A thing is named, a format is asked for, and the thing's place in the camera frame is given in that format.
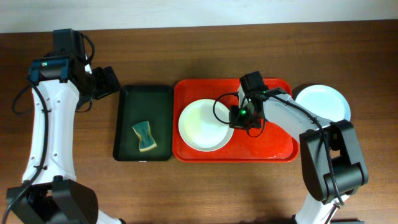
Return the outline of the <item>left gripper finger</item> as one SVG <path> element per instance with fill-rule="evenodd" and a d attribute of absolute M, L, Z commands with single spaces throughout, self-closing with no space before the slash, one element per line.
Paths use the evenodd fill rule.
<path fill-rule="evenodd" d="M 104 71 L 104 87 L 108 93 L 114 93 L 120 90 L 119 80 L 111 66 L 105 67 Z"/>
<path fill-rule="evenodd" d="M 95 89 L 93 90 L 93 98 L 99 100 L 108 95 L 108 82 L 105 71 L 101 67 L 93 70 L 93 77 L 95 81 Z"/>

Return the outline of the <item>white plate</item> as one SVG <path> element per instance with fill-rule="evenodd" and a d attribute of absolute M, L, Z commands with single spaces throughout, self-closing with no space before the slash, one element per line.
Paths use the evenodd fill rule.
<path fill-rule="evenodd" d="M 224 104 L 211 99 L 196 100 L 182 110 L 178 131 L 192 149 L 213 152 L 227 145 L 233 136 L 228 119 L 229 109 Z"/>

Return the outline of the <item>green yellow sponge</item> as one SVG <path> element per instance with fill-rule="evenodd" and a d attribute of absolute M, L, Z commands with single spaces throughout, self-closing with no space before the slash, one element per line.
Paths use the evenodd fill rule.
<path fill-rule="evenodd" d="M 133 131 L 139 138 L 139 151 L 146 152 L 157 147 L 157 143 L 152 136 L 150 124 L 148 121 L 136 123 L 132 127 Z"/>

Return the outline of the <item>light blue plate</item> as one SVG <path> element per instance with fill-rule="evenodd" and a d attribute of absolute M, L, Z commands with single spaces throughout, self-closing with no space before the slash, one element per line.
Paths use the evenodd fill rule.
<path fill-rule="evenodd" d="M 295 101 L 312 113 L 337 122 L 351 120 L 351 108 L 346 98 L 326 85 L 310 85 L 301 90 Z"/>

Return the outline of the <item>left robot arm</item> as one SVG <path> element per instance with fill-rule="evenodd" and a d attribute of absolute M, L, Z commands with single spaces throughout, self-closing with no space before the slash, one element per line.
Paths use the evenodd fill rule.
<path fill-rule="evenodd" d="M 122 223 L 98 208 L 93 190 L 79 184 L 73 164 L 77 109 L 120 89 L 112 67 L 88 60 L 34 60 L 27 76 L 34 99 L 34 126 L 22 185 L 7 190 L 2 222 L 14 213 L 23 223 Z"/>

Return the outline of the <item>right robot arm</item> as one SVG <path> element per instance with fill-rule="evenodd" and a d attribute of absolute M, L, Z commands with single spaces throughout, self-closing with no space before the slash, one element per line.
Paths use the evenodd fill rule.
<path fill-rule="evenodd" d="M 281 88 L 248 91 L 239 88 L 229 120 L 262 119 L 282 128 L 300 146 L 302 176 L 308 194 L 289 223 L 330 223 L 338 209 L 369 181 L 369 172 L 353 124 L 331 121 L 302 108 Z"/>

